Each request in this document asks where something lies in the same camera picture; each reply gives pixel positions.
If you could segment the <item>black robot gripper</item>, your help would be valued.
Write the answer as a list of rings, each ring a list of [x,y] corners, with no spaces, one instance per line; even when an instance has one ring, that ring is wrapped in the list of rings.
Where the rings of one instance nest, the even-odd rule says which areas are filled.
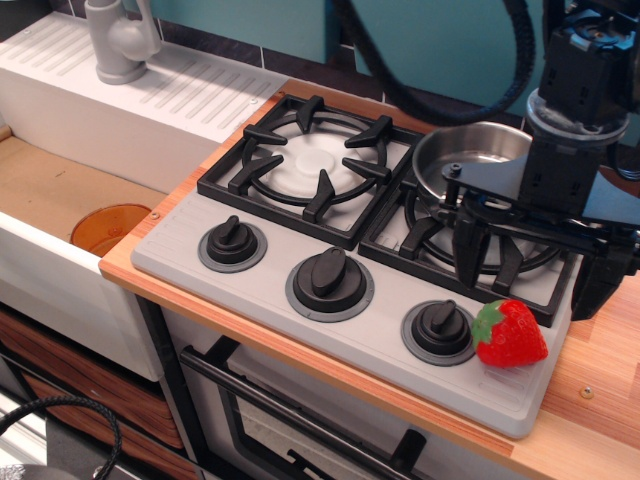
[[[639,200],[610,182],[601,165],[627,181],[639,174],[619,166],[615,137],[531,137],[515,160],[444,167],[455,272],[473,288],[495,232],[596,255],[582,260],[571,299],[571,320],[588,320],[633,274],[639,252]]]

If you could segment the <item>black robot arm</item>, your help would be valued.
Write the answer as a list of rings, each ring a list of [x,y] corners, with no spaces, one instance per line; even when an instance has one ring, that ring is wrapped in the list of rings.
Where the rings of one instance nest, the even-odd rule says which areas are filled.
[[[545,65],[526,109],[529,150],[503,163],[446,165],[442,208],[467,288],[494,233],[580,254],[571,310],[586,320],[639,268],[639,200],[601,171],[616,164],[639,110],[639,5],[547,1],[543,20]]]

